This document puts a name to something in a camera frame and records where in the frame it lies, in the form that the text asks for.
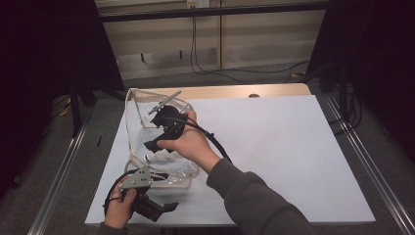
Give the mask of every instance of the cable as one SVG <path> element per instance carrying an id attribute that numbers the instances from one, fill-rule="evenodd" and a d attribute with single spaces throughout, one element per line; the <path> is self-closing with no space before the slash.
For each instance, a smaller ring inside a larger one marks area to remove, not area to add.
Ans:
<path id="1" fill-rule="evenodd" d="M 184 121 L 182 119 L 179 118 L 173 118 L 173 117 L 163 117 L 165 119 L 170 119 L 170 120 L 174 120 L 183 124 L 187 124 L 189 126 L 192 126 L 193 128 L 201 131 L 203 133 L 203 135 L 205 137 L 207 137 L 207 139 L 216 147 L 216 149 L 220 152 L 220 154 L 222 155 L 223 158 L 227 159 L 229 161 L 229 163 L 232 164 L 231 159 L 229 158 L 228 154 L 226 154 L 225 149 L 222 147 L 222 145 L 220 145 L 220 143 L 216 140 L 216 138 L 214 138 L 214 134 L 213 133 L 209 133 L 207 132 L 205 129 L 201 128 L 194 120 L 190 119 L 191 121 L 193 121 L 194 123 L 191 123 L 189 121 Z"/>
<path id="2" fill-rule="evenodd" d="M 359 110 L 358 112 L 357 112 L 357 108 L 355 107 L 354 100 L 357 100 L 358 110 Z M 347 124 L 344 129 L 333 133 L 335 136 L 340 135 L 342 133 L 347 133 L 351 130 L 354 130 L 362 121 L 363 111 L 362 111 L 361 100 L 358 97 L 355 90 L 353 90 L 353 92 L 351 94 L 351 98 L 349 100 L 349 110 L 348 110 L 348 112 L 349 112 L 350 116 L 351 116 L 351 114 L 354 114 L 354 117 L 353 117 L 352 121 L 350 121 L 349 124 Z"/>
<path id="3" fill-rule="evenodd" d="M 195 68 L 193 67 L 193 55 L 195 56 L 195 62 L 196 62 L 196 66 L 199 68 L 200 71 L 196 71 Z M 222 69 L 222 70 L 204 70 L 200 65 L 199 65 L 199 61 L 198 61 L 198 54 L 197 54 L 197 46 L 196 46 L 196 18 L 193 18 L 193 35 L 192 35 L 192 49 L 191 49 L 191 53 L 190 53 L 190 66 L 192 68 L 192 71 L 195 74 L 217 74 L 217 75 L 222 75 L 228 78 L 231 78 L 235 81 L 244 83 L 244 84 L 248 84 L 245 81 L 242 81 L 240 79 L 237 79 L 235 77 L 232 77 L 230 75 L 226 75 L 223 73 L 219 73 L 220 71 L 245 71 L 245 72 L 253 72 L 253 73 L 262 73 L 262 74 L 270 74 L 270 73 L 278 73 L 278 72 L 283 72 L 283 71 L 291 71 L 293 68 L 301 65 L 301 64 L 305 64 L 308 63 L 309 60 L 303 60 L 301 62 L 298 62 L 288 68 L 282 69 L 282 70 L 272 70 L 272 71 L 259 71 L 259 70 L 244 70 L 244 69 Z"/>
<path id="4" fill-rule="evenodd" d="M 59 104 L 61 104 L 63 101 L 65 101 L 67 98 L 69 97 L 69 95 L 67 95 L 67 96 L 64 96 L 64 98 L 62 98 L 60 101 L 58 101 L 58 99 L 59 99 L 59 97 L 57 97 L 52 103 L 53 103 L 53 106 L 55 107 L 55 106 L 57 106 L 57 105 L 59 105 Z"/>
<path id="5" fill-rule="evenodd" d="M 111 189 L 110 189 L 110 191 L 108 192 L 108 195 L 107 195 L 107 198 L 106 198 L 106 200 L 105 200 L 105 203 L 103 204 L 103 207 L 104 207 L 104 215 L 107 215 L 107 210 L 108 210 L 108 205 L 110 204 L 110 201 L 112 200 L 111 199 L 111 194 L 113 193 L 113 191 L 114 191 L 114 189 L 116 188 L 116 186 L 117 186 L 117 184 L 119 183 L 119 181 L 121 181 L 121 179 L 123 178 L 123 177 L 125 177 L 125 176 L 127 176 L 128 174 L 132 174 L 132 173 L 135 173 L 135 171 L 137 171 L 138 170 L 138 168 L 137 169 L 131 169 L 131 170 L 129 170 L 129 171 L 127 171 L 126 173 L 124 173 L 124 174 L 122 174 L 116 181 L 115 181 L 115 183 L 113 184 L 113 186 L 111 187 Z"/>

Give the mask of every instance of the sweater sleeve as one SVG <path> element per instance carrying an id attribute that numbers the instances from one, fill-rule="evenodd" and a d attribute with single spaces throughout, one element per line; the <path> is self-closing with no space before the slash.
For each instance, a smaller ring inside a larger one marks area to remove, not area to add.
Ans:
<path id="1" fill-rule="evenodd" d="M 207 185 L 224 199 L 226 211 L 245 234 L 313 234 L 304 215 L 252 172 L 220 160 Z"/>
<path id="2" fill-rule="evenodd" d="M 105 223 L 101 223 L 97 235 L 128 235 L 128 229 L 113 228 Z"/>

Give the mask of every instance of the clear plastic container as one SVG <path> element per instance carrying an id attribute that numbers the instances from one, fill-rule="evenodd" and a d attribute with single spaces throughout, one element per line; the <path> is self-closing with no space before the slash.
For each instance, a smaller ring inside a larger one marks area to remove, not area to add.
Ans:
<path id="1" fill-rule="evenodd" d="M 162 127 L 157 128 L 151 123 L 157 112 L 149 115 L 149 111 L 167 97 L 136 88 L 129 89 L 125 99 L 125 123 L 131 154 L 125 171 L 147 165 L 155 177 L 163 179 L 154 181 L 154 187 L 187 187 L 190 178 L 199 174 L 199 167 L 194 162 L 177 152 L 162 150 L 153 153 L 144 146 L 145 142 L 154 140 L 163 133 Z M 173 98 L 166 104 L 175 107 L 180 113 L 193 111 L 189 103 L 178 98 Z"/>

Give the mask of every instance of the white paper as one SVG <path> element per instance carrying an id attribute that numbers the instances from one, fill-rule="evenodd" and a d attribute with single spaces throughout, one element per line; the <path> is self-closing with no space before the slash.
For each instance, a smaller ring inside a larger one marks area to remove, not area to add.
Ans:
<path id="1" fill-rule="evenodd" d="M 224 147 L 234 165 L 253 171 L 297 206 L 310 222 L 375 221 L 367 202 L 314 96 L 188 100 L 198 124 Z M 104 220 L 102 204 L 129 156 L 121 120 L 100 185 L 85 223 Z M 130 223 L 149 226 L 234 224 L 223 200 L 206 186 L 207 175 L 188 189 L 151 189 L 158 204 L 178 202 L 157 223 L 135 213 Z"/>

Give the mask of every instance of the black pole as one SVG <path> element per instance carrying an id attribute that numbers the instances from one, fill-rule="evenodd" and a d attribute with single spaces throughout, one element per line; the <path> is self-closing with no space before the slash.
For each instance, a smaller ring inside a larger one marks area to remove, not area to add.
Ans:
<path id="1" fill-rule="evenodd" d="M 281 12 L 301 12 L 301 11 L 318 11 L 326 10 L 328 7 L 354 7 L 358 2 L 313 2 L 313 3 L 295 3 L 295 4 L 277 4 L 263 6 L 244 6 L 244 7 L 216 7 L 216 8 L 199 8 L 199 9 L 179 9 L 156 12 L 142 13 L 117 13 L 101 14 L 99 17 L 72 17 L 59 18 L 56 21 L 62 23 L 80 23 L 88 22 L 110 23 L 126 21 L 143 21 L 156 19 L 174 19 L 174 18 L 193 18 L 193 17 L 211 17 L 211 16 L 230 16 L 243 14 L 260 14 L 260 13 L 281 13 Z"/>

